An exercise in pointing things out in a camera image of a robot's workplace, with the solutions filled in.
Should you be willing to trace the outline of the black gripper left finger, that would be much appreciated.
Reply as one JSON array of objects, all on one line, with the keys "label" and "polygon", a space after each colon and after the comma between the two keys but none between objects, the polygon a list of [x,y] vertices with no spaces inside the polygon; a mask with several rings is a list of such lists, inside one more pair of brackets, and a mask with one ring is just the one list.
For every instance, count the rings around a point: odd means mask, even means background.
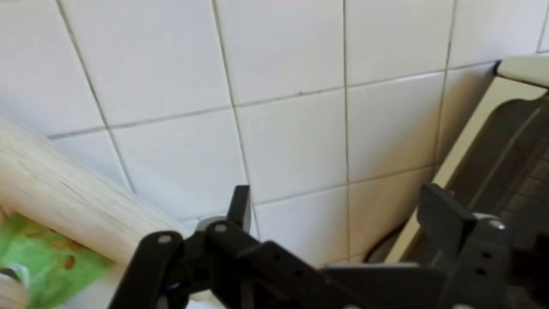
[{"label": "black gripper left finger", "polygon": [[211,291],[229,309],[313,309],[318,273],[275,242],[249,233],[251,187],[237,185],[229,212],[205,219],[184,238],[175,230],[146,235],[108,309],[186,309]]}]

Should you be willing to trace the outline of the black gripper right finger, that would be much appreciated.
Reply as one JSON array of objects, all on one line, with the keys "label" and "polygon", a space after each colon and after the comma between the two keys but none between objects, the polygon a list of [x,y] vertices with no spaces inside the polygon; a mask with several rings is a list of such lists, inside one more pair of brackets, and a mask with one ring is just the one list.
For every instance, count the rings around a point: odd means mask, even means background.
[{"label": "black gripper right finger", "polygon": [[452,259],[440,297],[441,309],[503,309],[512,252],[507,226],[476,214],[436,183],[421,188],[417,221]]}]

